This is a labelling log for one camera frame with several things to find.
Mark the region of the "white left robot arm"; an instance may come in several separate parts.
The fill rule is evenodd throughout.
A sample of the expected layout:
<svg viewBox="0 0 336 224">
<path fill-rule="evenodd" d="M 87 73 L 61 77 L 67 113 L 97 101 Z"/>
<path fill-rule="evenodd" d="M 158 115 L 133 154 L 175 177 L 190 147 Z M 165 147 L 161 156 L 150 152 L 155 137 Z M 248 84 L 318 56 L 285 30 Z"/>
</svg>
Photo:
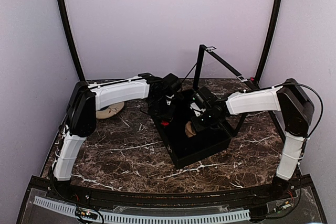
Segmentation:
<svg viewBox="0 0 336 224">
<path fill-rule="evenodd" d="M 180 79 L 172 73 L 164 78 L 143 73 L 101 84 L 78 82 L 67 106 L 62 141 L 51 169 L 52 176 L 58 180 L 54 193 L 63 201 L 74 197 L 74 189 L 66 182 L 71 179 L 83 142 L 96 129 L 97 111 L 117 103 L 145 99 L 151 117 L 170 122 L 175 110 L 173 101 L 181 96 L 180 88 Z"/>
</svg>

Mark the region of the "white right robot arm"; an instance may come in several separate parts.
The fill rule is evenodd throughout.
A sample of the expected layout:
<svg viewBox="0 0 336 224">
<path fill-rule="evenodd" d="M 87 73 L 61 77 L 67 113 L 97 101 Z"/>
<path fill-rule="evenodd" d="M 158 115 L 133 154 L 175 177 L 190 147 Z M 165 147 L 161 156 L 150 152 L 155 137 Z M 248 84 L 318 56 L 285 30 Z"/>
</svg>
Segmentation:
<svg viewBox="0 0 336 224">
<path fill-rule="evenodd" d="M 280 199 L 288 191 L 289 181 L 305 152 L 305 146 L 314 131 L 310 127 L 314 104 L 305 93 L 307 85 L 295 79 L 258 89 L 237 91 L 219 98 L 208 88 L 202 87 L 190 98 L 193 128 L 201 132 L 210 127 L 223 128 L 222 122 L 230 115 L 251 112 L 277 111 L 282 114 L 285 125 L 285 143 L 275 177 L 279 178 L 268 188 L 273 200 Z"/>
</svg>

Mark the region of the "black glass-lid display box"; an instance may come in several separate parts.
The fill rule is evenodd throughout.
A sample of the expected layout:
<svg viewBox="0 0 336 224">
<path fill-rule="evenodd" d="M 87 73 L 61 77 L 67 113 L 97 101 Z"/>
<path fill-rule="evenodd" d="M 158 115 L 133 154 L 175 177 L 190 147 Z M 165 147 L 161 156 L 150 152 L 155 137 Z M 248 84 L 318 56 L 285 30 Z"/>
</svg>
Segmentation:
<svg viewBox="0 0 336 224">
<path fill-rule="evenodd" d="M 213 58 L 218 60 L 235 76 L 240 76 L 240 73 L 235 68 L 214 53 L 213 50 L 213 48 L 206 47 L 205 45 L 199 46 L 197 62 L 192 68 L 195 70 L 193 85 L 189 89 L 183 89 L 183 82 L 180 80 L 182 84 L 182 87 L 179 90 L 181 98 L 173 101 L 173 104 L 176 107 L 173 119 L 169 122 L 169 126 L 164 127 L 161 125 L 162 120 L 151 117 L 173 164 L 177 169 L 196 163 L 227 149 L 231 139 L 238 134 L 247 116 L 247 113 L 243 113 L 240 116 L 237 125 L 232 127 L 227 120 L 230 116 L 228 113 L 225 117 L 226 121 L 224 122 L 225 128 L 223 131 L 206 129 L 201 132 L 196 131 L 196 135 L 193 137 L 186 136 L 185 125 L 188 121 L 191 121 L 191 117 L 195 115 L 190 108 L 190 103 L 192 95 L 201 88 L 198 84 L 205 53 L 210 54 Z"/>
</svg>

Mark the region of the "tan brown sock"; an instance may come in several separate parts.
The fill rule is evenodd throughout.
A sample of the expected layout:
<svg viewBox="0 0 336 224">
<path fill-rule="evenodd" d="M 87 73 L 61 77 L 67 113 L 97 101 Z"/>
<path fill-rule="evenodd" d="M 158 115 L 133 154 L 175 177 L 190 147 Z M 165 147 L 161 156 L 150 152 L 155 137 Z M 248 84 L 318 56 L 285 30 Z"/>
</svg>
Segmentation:
<svg viewBox="0 0 336 224">
<path fill-rule="evenodd" d="M 185 125 L 185 134 L 187 137 L 193 137 L 196 135 L 196 131 L 193 128 L 191 121 L 188 121 Z"/>
</svg>

